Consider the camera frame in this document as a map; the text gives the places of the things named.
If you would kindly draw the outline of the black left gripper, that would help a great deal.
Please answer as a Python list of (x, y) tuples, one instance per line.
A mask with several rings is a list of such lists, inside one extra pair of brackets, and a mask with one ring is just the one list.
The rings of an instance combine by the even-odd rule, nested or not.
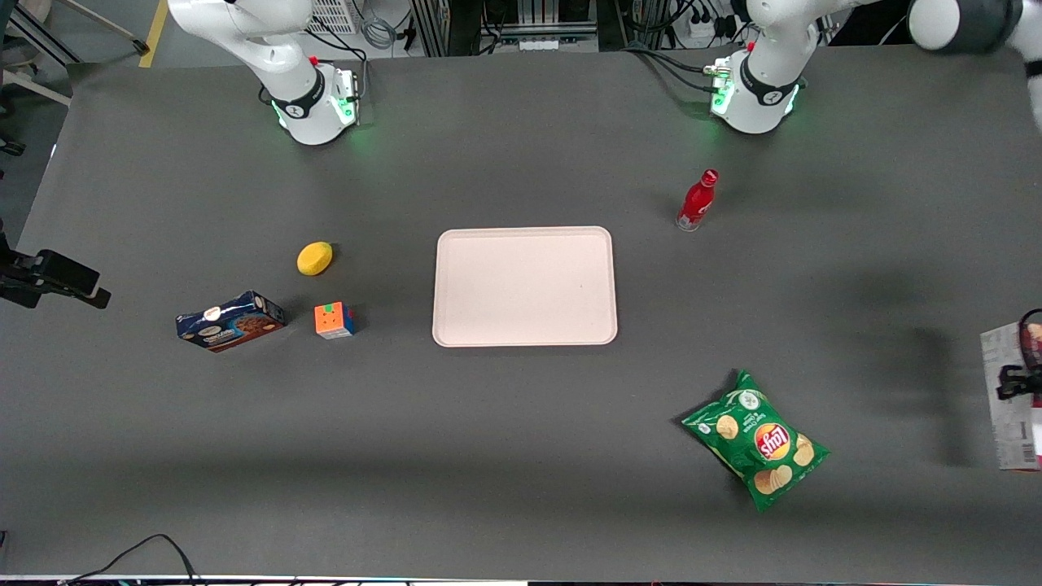
[(997, 387), (998, 400), (1012, 400), (1016, 396), (1039, 396), (1040, 393), (1040, 367), (1004, 365), (1000, 368), (1000, 386)]

